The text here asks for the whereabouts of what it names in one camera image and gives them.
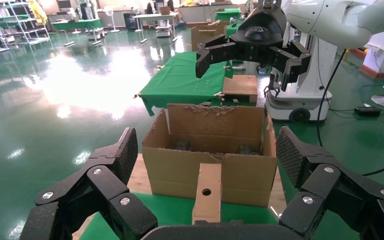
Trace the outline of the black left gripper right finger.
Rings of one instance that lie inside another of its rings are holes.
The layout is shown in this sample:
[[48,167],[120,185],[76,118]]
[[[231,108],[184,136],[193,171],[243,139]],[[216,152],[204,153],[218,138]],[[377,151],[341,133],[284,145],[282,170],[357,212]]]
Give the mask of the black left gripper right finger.
[[321,146],[305,143],[284,126],[276,140],[276,156],[298,189],[279,224],[309,240],[331,211],[362,240],[384,240],[384,185],[341,164]]

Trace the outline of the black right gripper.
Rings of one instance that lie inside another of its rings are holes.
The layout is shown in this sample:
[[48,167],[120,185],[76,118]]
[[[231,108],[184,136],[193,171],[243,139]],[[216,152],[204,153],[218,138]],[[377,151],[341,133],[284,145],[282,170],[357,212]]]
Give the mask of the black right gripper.
[[271,67],[270,91],[286,91],[288,84],[308,71],[312,57],[297,40],[283,47],[286,23],[284,11],[277,5],[255,8],[229,38],[219,34],[198,44],[195,76],[202,78],[212,64],[250,61]]

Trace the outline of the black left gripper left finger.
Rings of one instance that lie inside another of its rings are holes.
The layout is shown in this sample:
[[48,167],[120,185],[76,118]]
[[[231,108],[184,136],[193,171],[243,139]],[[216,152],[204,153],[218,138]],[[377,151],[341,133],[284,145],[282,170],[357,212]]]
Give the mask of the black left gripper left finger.
[[128,127],[117,143],[96,149],[80,170],[35,197],[20,238],[70,240],[99,213],[119,239],[142,239],[158,220],[128,188],[137,157],[137,133]]

